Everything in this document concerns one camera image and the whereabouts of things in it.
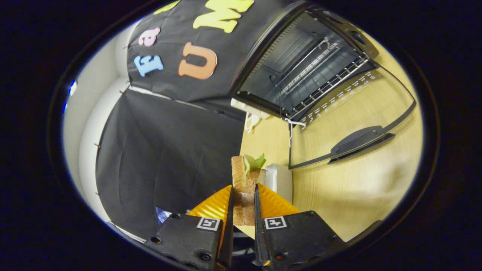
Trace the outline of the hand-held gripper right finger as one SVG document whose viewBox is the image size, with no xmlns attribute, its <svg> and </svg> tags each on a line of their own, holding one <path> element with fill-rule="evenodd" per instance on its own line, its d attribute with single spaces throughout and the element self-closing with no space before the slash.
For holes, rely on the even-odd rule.
<svg viewBox="0 0 482 271">
<path fill-rule="evenodd" d="M 299 211 L 262 184 L 254 204 L 256 260 L 264 269 L 304 269 L 346 248 L 315 211 Z"/>
</svg>

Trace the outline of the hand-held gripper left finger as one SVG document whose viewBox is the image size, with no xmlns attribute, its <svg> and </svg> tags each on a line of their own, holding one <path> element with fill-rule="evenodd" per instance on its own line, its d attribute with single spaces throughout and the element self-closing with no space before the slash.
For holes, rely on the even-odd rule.
<svg viewBox="0 0 482 271">
<path fill-rule="evenodd" d="M 172 213 L 144 246 L 182 270 L 230 271 L 234 201 L 228 185 L 189 213 Z"/>
</svg>

